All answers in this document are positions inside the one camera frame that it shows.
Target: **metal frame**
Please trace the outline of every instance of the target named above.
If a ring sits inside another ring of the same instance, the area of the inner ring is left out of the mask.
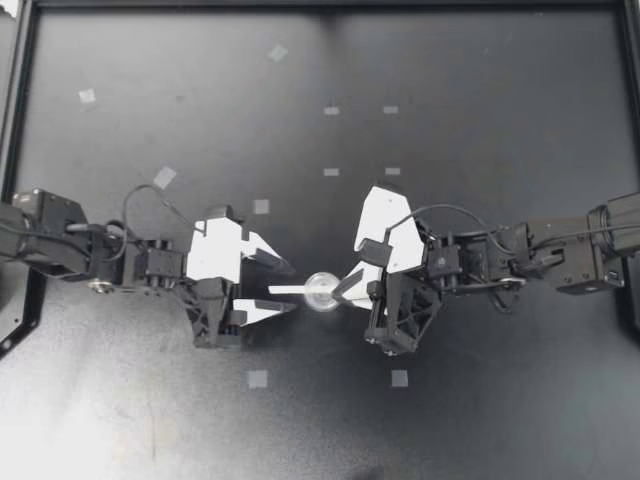
[[[624,55],[627,89],[631,98],[632,122],[636,138],[636,154],[640,162],[640,6],[639,0],[22,0],[17,17],[17,31],[11,57],[9,83],[4,98],[0,125],[0,201],[8,202],[13,194],[19,161],[22,128],[29,89],[32,57],[37,40],[38,19],[43,11],[51,9],[82,9],[92,11],[105,8],[186,8],[209,7],[218,9],[279,9],[307,10],[331,8],[349,9],[402,9],[402,8],[608,8],[618,17],[620,45]],[[45,280],[30,271],[27,280],[23,320],[10,339],[15,346],[37,325],[44,299]],[[634,299],[636,290],[627,275],[627,290],[623,296],[627,313],[640,328],[636,314],[640,301]]]

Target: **black table surface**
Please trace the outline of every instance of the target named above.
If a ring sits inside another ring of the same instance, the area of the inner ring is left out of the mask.
[[[351,269],[376,181],[501,224],[638,190],[616,28],[607,10],[46,13],[18,184],[99,222],[168,166],[167,195],[188,216],[231,204],[295,265],[293,279],[252,277],[267,298],[266,285]],[[256,199],[269,214],[253,214]],[[131,221],[188,248],[151,194]],[[450,299],[419,352],[398,358],[362,341],[365,311],[301,299],[248,328],[242,352],[194,349],[169,298],[50,282],[42,318],[0,363],[2,469],[15,478],[640,471],[640,347],[608,293],[532,284],[510,317],[484,297]],[[391,388],[395,369],[407,388]],[[254,370],[267,388],[249,388]]]

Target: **white plastic panel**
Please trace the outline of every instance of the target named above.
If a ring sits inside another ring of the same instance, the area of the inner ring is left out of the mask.
[[[342,292],[342,298],[350,301],[355,306],[371,310],[371,300],[367,295],[367,284],[374,280],[380,280],[382,277],[382,268],[370,265],[365,262],[358,263],[353,270],[345,276],[345,278],[362,270],[362,278],[358,283],[350,289]]]
[[[227,217],[212,218],[207,222],[207,236],[193,233],[191,250],[187,255],[187,276],[193,280],[222,277],[233,283],[240,282],[242,227]],[[204,222],[196,222],[198,228]]]
[[[365,198],[354,242],[354,251],[359,251],[365,238],[384,241],[385,231],[411,213],[407,197],[381,187],[373,187]],[[402,272],[420,266],[424,244],[412,218],[407,219],[391,231],[389,245],[392,247],[387,271]]]
[[[248,300],[244,298],[234,300],[233,309],[247,312],[247,323],[245,323],[245,325],[249,325],[250,323],[257,323],[260,320],[264,320],[265,318],[273,317],[275,315],[280,315],[282,313],[282,311],[280,310],[258,308],[256,307],[255,300]]]

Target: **white sticker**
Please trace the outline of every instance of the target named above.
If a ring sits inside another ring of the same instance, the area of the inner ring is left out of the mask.
[[[253,201],[253,213],[256,215],[266,215],[270,211],[269,207],[269,200],[262,199]]]
[[[271,51],[269,52],[269,58],[274,62],[278,63],[280,60],[286,57],[288,53],[289,53],[289,50],[287,50],[286,47],[283,47],[282,45],[278,44],[275,47],[273,47],[273,49],[271,49]]]
[[[165,188],[167,188],[167,185],[171,183],[171,181],[175,178],[176,175],[177,174],[175,170],[173,170],[172,168],[169,168],[166,166],[162,167],[158,172],[158,174],[156,175],[156,178],[153,179],[153,183],[155,183],[158,187],[164,190]]]
[[[397,105],[385,105],[382,107],[382,113],[385,115],[397,115],[400,113],[400,107]]]
[[[269,375],[266,370],[249,370],[247,383],[249,388],[267,388]]]
[[[324,107],[325,115],[340,115],[340,107]]]
[[[96,101],[96,92],[93,91],[93,88],[88,88],[87,90],[80,90],[78,92],[78,96],[80,97],[80,101],[85,105],[89,103],[95,103]]]
[[[409,386],[409,374],[406,370],[391,370],[391,388],[406,388]]]

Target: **cable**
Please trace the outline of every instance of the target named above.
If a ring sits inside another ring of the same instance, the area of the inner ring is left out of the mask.
[[[531,250],[538,250],[539,248],[547,245],[548,243],[557,242],[558,240],[563,240],[565,238],[579,237],[581,235],[592,235],[594,233],[615,232],[617,230],[631,230],[634,228],[640,228],[640,223],[629,223],[626,225],[594,228],[591,230],[581,230],[581,231],[566,233],[562,235],[554,235],[552,237],[545,238],[544,240],[540,240],[538,243],[534,243],[531,246]]]
[[[122,244],[120,245],[120,248],[118,249],[118,251],[111,257],[109,258],[105,258],[103,261],[104,262],[115,262],[116,260],[120,259],[123,255],[124,252],[127,249],[127,243],[129,241],[129,236],[135,236],[137,237],[137,235],[135,235],[135,233],[133,233],[133,231],[130,229],[128,222],[127,222],[127,207],[129,206],[129,200],[131,199],[131,197],[136,193],[139,192],[141,190],[145,190],[145,189],[149,189],[152,190],[153,192],[155,192],[155,194],[160,198],[160,202],[162,203],[162,206],[164,206],[165,208],[169,209],[169,211],[171,211],[176,217],[178,217],[180,219],[180,221],[182,223],[184,223],[185,225],[187,225],[191,230],[195,230],[196,232],[200,232],[203,235],[206,235],[206,228],[202,229],[202,228],[198,228],[195,226],[194,222],[192,222],[191,220],[189,220],[187,217],[185,217],[180,210],[178,210],[176,207],[174,207],[171,202],[169,202],[165,196],[164,196],[164,192],[162,191],[162,189],[160,187],[158,187],[157,185],[153,185],[150,183],[143,183],[142,185],[138,185],[134,188],[132,188],[129,193],[127,193],[127,195],[124,197],[124,200],[122,201],[122,212],[121,212],[121,216],[122,216]]]
[[[468,273],[467,276],[473,280],[474,282],[478,282],[479,284],[481,284],[483,287],[487,287],[487,296],[489,297],[489,300],[491,301],[491,305],[493,305],[493,308],[496,309],[496,311],[498,313],[501,313],[502,315],[511,315],[513,313],[513,311],[511,310],[511,307],[509,307],[505,301],[502,299],[502,297],[500,296],[500,294],[496,291],[498,288],[501,288],[499,286],[493,287],[491,283],[483,280],[482,278],[478,277],[477,275],[474,275],[472,273]],[[504,283],[502,282],[493,282],[498,283],[498,284],[502,284],[502,286],[504,286]]]
[[[48,233],[40,233],[40,232],[30,232],[29,230],[21,230],[19,228],[14,228],[6,223],[0,222],[0,230],[4,230],[5,232],[13,233],[14,235],[23,235],[25,237],[33,237],[33,238],[42,238],[45,240],[49,240],[51,242],[59,243],[61,245],[66,245],[69,248],[73,248],[75,251],[81,253],[86,258],[91,258],[91,253],[89,253],[84,248],[76,245],[71,240],[66,238],[57,237],[55,235],[50,235]]]
[[[483,228],[487,229],[487,231],[485,232],[487,237],[489,238],[489,240],[491,240],[491,243],[493,243],[498,250],[500,250],[502,253],[504,253],[506,255],[515,256],[515,252],[509,250],[508,248],[506,248],[506,247],[504,247],[503,245],[500,244],[498,239],[495,237],[494,233],[492,231],[490,231],[490,227],[487,224],[487,222],[485,222],[482,218],[480,218],[479,216],[477,216],[475,213],[471,212],[470,210],[467,210],[464,207],[460,207],[458,205],[454,205],[454,204],[451,204],[451,203],[434,203],[432,205],[424,205],[422,207],[418,207],[415,210],[413,210],[411,213],[409,213],[407,216],[403,217],[401,220],[397,221],[396,223],[391,225],[389,228],[387,228],[387,230],[385,232],[385,236],[388,236],[394,228],[402,225],[404,222],[406,222],[410,218],[416,218],[416,215],[418,215],[419,213],[423,213],[423,212],[426,212],[428,210],[435,210],[435,209],[438,209],[438,208],[455,210],[456,212],[462,213],[462,214],[472,218],[477,224],[479,224]]]

